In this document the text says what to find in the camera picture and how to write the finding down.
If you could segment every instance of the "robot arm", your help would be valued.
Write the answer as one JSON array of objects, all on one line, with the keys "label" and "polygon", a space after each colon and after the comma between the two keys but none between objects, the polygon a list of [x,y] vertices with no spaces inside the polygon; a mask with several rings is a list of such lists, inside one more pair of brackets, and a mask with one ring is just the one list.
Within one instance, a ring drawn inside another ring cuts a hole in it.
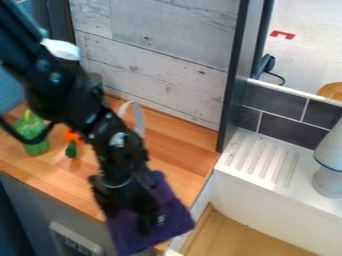
[{"label": "robot arm", "polygon": [[[11,0],[0,0],[2,65],[22,81],[32,111],[51,121],[33,140],[21,137],[3,118],[0,125],[21,142],[34,144],[44,139],[55,123],[66,124],[93,146],[100,173],[92,177],[91,183],[104,211],[108,214],[132,209],[141,219],[149,219],[145,223],[155,223],[159,205],[144,183],[150,170],[142,139],[103,104],[102,95],[93,90],[82,67],[54,57],[41,44],[42,39]],[[108,191],[112,200],[109,204],[101,196],[108,196]]]}]

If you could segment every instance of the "tile backsplash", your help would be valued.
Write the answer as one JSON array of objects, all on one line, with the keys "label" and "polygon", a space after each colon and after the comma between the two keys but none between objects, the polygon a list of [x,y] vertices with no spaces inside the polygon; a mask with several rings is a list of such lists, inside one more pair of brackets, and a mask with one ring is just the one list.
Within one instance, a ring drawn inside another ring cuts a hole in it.
[{"label": "tile backsplash", "polygon": [[341,107],[248,84],[239,126],[315,149],[341,116]]}]

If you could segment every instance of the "wooden counter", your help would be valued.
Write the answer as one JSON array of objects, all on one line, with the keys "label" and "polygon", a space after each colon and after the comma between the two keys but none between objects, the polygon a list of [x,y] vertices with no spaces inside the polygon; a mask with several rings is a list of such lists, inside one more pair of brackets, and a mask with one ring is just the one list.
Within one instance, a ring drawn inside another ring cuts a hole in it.
[{"label": "wooden counter", "polygon": [[[114,110],[123,103],[110,97],[107,101]],[[18,106],[6,119],[13,122],[25,109],[25,104]],[[150,168],[164,172],[176,195],[190,207],[217,160],[218,154],[214,152],[217,132],[145,108],[144,117]],[[131,111],[125,121],[132,126]],[[104,215],[86,180],[97,171],[93,151],[86,145],[79,158],[67,158],[63,139],[66,130],[66,126],[57,125],[49,135],[50,149],[43,155],[30,157],[19,142],[0,129],[0,171],[94,221],[103,222]]]}]

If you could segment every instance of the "green cup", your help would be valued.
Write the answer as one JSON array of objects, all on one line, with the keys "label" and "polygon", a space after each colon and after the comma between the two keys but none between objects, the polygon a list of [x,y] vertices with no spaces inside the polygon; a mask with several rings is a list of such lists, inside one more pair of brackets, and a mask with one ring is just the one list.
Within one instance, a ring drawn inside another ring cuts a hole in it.
[{"label": "green cup", "polygon": [[[24,113],[24,117],[18,119],[14,124],[13,128],[26,139],[33,139],[38,136],[45,128],[43,119],[36,116],[27,109]],[[49,141],[45,138],[42,142],[35,145],[23,144],[27,154],[31,156],[37,156],[49,149]]]}]

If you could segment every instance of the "purple cloth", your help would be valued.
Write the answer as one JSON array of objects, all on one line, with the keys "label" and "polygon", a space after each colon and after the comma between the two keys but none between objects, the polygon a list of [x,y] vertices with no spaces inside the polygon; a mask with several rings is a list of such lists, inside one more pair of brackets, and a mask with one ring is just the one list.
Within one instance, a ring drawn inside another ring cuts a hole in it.
[{"label": "purple cloth", "polygon": [[164,214],[162,225],[154,226],[151,235],[142,235],[138,232],[136,213],[130,210],[121,210],[115,217],[108,217],[107,225],[114,240],[119,256],[127,256],[142,251],[162,241],[188,232],[194,227],[194,222],[185,206],[175,197],[164,175],[153,172],[158,185],[151,190]]}]

